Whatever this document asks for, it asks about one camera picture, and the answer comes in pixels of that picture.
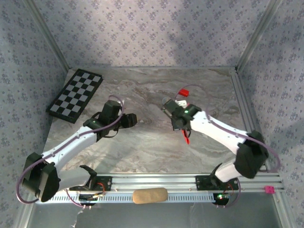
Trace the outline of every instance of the pink clip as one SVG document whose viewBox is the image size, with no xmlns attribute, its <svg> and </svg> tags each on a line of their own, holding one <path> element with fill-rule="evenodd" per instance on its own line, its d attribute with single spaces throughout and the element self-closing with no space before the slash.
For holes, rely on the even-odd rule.
<svg viewBox="0 0 304 228">
<path fill-rule="evenodd" d="M 275 188 L 273 186 L 265 186 L 265 193 L 267 194 L 274 194 L 275 193 Z"/>
</svg>

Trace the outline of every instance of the patterned wallpaper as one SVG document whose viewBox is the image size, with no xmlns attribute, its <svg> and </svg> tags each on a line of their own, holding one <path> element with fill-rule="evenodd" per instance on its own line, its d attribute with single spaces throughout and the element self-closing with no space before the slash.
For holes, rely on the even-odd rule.
<svg viewBox="0 0 304 228">
<path fill-rule="evenodd" d="M 235 66 L 268 0 L 35 0 L 71 68 Z"/>
<path fill-rule="evenodd" d="M 286 0 L 241 72 L 266 141 L 277 150 L 287 195 L 304 227 L 304 3 Z"/>
<path fill-rule="evenodd" d="M 43 151 L 46 106 L 66 74 L 21 0 L 0 2 L 0 227 L 12 227 L 16 181 L 25 158 Z"/>
</svg>

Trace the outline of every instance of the red object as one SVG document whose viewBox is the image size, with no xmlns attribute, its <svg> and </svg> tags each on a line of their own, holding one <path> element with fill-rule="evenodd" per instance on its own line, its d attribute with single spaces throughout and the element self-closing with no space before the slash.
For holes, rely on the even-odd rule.
<svg viewBox="0 0 304 228">
<path fill-rule="evenodd" d="M 182 130 L 182 134 L 184 135 L 185 141 L 186 143 L 189 145 L 190 144 L 190 140 L 188 138 L 188 134 L 185 130 Z"/>
<path fill-rule="evenodd" d="M 179 95 L 187 97 L 187 96 L 189 96 L 189 91 L 187 89 L 181 89 L 179 91 Z"/>
<path fill-rule="evenodd" d="M 265 193 L 267 194 L 274 194 L 275 193 L 275 188 L 273 186 L 265 186 Z"/>
<path fill-rule="evenodd" d="M 103 187 L 103 193 L 104 193 L 105 192 L 105 186 L 104 186 L 104 184 L 100 183 L 100 182 L 98 182 L 97 184 Z"/>
</svg>

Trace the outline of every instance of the tabletop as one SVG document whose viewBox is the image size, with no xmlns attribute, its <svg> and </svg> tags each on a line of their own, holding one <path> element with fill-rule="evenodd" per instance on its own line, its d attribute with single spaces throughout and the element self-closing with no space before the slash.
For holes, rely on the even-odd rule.
<svg viewBox="0 0 304 228">
<path fill-rule="evenodd" d="M 125 113 L 135 113 L 138 124 L 121 129 L 114 138 L 102 138 L 75 156 L 63 169 L 87 165 L 96 172 L 211 172 L 233 157 L 226 147 L 199 132 L 192 132 L 187 145 L 180 131 L 160 110 L 164 97 L 174 97 L 187 84 L 203 86 L 211 95 L 209 112 L 218 120 L 244 129 L 231 77 L 224 69 L 105 68 L 91 70 L 103 82 L 75 124 L 54 118 L 44 151 L 74 134 L 108 96 L 125 100 Z M 69 70 L 66 82 L 74 74 Z M 189 87 L 187 102 L 202 110 L 207 97 L 199 87 Z"/>
</svg>

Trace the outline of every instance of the black mounting plate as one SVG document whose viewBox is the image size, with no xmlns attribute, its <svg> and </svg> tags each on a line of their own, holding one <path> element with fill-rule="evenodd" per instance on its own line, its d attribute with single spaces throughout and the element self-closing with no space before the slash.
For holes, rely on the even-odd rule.
<svg viewBox="0 0 304 228">
<path fill-rule="evenodd" d="M 110 191 L 112 186 L 111 176 L 96 176 L 96 184 L 89 189 L 87 186 L 74 186 L 71 187 L 70 191 L 103 191 L 103 187 L 97 183 L 102 183 L 104 185 L 105 191 Z"/>
<path fill-rule="evenodd" d="M 229 188 L 227 188 L 229 184 L 233 187 L 233 190 L 238 190 L 237 178 L 231 179 L 227 183 L 223 183 L 222 186 L 214 186 L 211 183 L 209 175 L 200 175 L 195 177 L 195 183 L 196 183 L 196 189 L 200 191 L 211 191 L 211 190 L 225 191 L 225 190 L 229 190 Z"/>
</svg>

